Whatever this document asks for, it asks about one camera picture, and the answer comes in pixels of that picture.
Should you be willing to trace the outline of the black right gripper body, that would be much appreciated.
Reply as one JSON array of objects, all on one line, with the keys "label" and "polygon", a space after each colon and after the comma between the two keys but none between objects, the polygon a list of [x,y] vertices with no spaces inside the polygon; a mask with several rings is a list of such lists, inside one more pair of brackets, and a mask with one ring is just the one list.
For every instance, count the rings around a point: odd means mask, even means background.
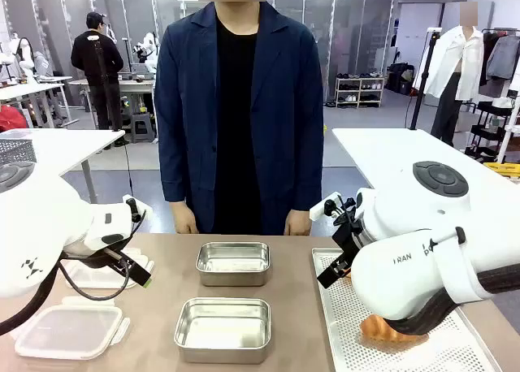
[{"label": "black right gripper body", "polygon": [[333,221],[336,231],[332,235],[334,242],[342,249],[344,260],[353,260],[362,249],[361,235],[363,227],[355,219],[355,209],[347,210]]}]

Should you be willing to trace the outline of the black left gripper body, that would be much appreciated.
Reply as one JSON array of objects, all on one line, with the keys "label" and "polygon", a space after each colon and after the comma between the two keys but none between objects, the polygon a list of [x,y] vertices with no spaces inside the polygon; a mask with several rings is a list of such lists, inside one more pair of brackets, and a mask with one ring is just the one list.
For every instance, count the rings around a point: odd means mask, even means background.
[{"label": "black left gripper body", "polygon": [[88,257],[81,257],[72,255],[71,253],[62,252],[61,260],[79,261],[91,269],[101,269],[108,267],[118,274],[126,274],[128,270],[132,269],[134,261],[121,251],[114,251],[112,249],[102,249],[95,252]]}]

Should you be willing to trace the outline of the person's left hand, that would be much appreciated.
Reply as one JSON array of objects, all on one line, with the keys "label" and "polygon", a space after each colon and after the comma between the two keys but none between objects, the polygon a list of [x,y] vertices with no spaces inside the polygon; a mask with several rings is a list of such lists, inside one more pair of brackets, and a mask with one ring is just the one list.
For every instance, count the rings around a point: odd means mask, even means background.
[{"label": "person's left hand", "polygon": [[309,236],[312,228],[309,211],[290,210],[285,220],[285,236]]}]

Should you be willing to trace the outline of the person's right hand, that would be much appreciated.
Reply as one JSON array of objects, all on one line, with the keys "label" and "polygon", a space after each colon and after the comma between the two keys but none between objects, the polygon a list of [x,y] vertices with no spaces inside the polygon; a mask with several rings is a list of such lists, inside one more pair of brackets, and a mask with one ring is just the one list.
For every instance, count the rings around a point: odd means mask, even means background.
[{"label": "person's right hand", "polygon": [[171,202],[171,212],[175,224],[175,232],[178,234],[197,234],[197,222],[194,213],[184,201]]}]

